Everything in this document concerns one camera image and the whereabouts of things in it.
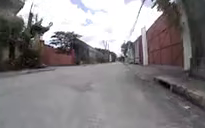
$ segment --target concrete wall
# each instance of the concrete wall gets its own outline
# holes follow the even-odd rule
[[[185,7],[192,47],[191,73],[205,79],[205,0],[182,0]]]

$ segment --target wall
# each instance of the wall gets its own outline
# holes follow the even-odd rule
[[[180,30],[161,15],[147,31],[149,64],[183,67],[183,43]]]
[[[143,51],[142,51],[142,36],[140,36],[135,42],[135,63],[143,64]]]
[[[72,51],[70,55],[58,54],[56,49],[44,45],[41,52],[41,62],[48,66],[74,65],[75,53]]]
[[[191,73],[205,79],[205,0],[182,0],[191,32]]]

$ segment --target curb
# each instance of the curb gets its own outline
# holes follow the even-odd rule
[[[50,69],[31,69],[31,70],[21,71],[18,74],[19,75],[25,75],[25,74],[38,73],[38,72],[47,72],[47,71],[54,71],[54,70],[55,70],[55,68],[50,68]]]
[[[163,77],[154,77],[154,81],[158,82],[160,85],[163,85],[171,92],[187,99],[205,111],[205,97],[199,95],[196,91],[190,90],[174,81],[165,79]]]
[[[18,75],[28,75],[28,74],[32,74],[32,73],[54,71],[55,69],[56,68],[42,68],[42,69],[29,69],[29,70],[12,71],[12,72],[0,72],[0,79],[14,77],[14,76],[18,76]]]

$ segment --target bush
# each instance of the bush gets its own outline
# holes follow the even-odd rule
[[[37,68],[40,66],[40,56],[35,50],[26,49],[21,56],[14,62],[17,69]]]
[[[24,22],[21,18],[0,15],[0,68],[2,68],[1,57],[3,49],[20,36],[23,26]]]

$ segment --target street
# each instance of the street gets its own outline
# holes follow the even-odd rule
[[[205,112],[121,63],[0,79],[0,128],[205,128]]]

